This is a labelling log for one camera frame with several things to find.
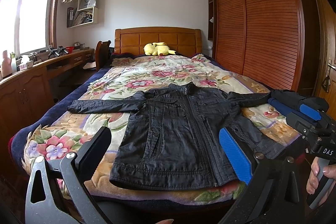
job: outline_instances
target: black jacket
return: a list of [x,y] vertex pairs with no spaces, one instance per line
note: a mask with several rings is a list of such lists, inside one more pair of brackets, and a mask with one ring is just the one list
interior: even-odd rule
[[185,190],[224,185],[237,176],[219,144],[232,128],[255,152],[275,158],[284,147],[262,134],[240,107],[267,103],[269,93],[229,94],[170,84],[123,100],[75,100],[73,113],[131,112],[110,182],[127,189]]

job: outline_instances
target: sliding wardrobe door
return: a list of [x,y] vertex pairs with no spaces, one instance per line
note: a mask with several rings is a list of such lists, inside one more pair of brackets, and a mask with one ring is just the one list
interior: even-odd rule
[[244,60],[244,0],[216,0],[216,61],[242,73]]
[[296,69],[301,73],[299,0],[245,0],[245,4],[243,75],[273,88],[296,89]]

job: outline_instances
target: wooden desk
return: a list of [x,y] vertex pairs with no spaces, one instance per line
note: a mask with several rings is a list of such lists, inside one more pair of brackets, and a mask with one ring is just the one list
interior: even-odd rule
[[[85,65],[93,51],[55,57],[0,81],[0,151],[7,151],[8,141],[14,134],[37,122],[54,105],[48,80]],[[13,166],[8,153],[3,152],[0,159],[2,169],[6,170],[4,176],[9,175]]]

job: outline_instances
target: hand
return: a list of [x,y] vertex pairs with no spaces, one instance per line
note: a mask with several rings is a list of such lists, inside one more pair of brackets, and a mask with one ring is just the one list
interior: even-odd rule
[[[315,193],[315,190],[319,186],[319,180],[317,179],[317,174],[320,171],[318,159],[319,158],[316,157],[311,165],[311,172],[306,187],[308,194],[311,195]],[[327,178],[333,178],[334,180],[336,180],[336,164],[325,166],[323,168],[323,175],[325,175]],[[319,206],[327,200],[331,190],[334,188],[334,185],[335,181],[332,183],[325,196],[320,200]]]
[[167,220],[162,220],[156,224],[172,224],[173,223],[173,219],[167,219]]

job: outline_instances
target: pink bottle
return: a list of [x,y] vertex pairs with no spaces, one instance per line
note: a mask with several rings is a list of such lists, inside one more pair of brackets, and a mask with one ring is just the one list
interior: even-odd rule
[[10,76],[13,71],[12,71],[12,58],[8,57],[7,51],[3,51],[2,53],[2,62],[1,62],[1,74],[2,78],[5,78],[7,76]]

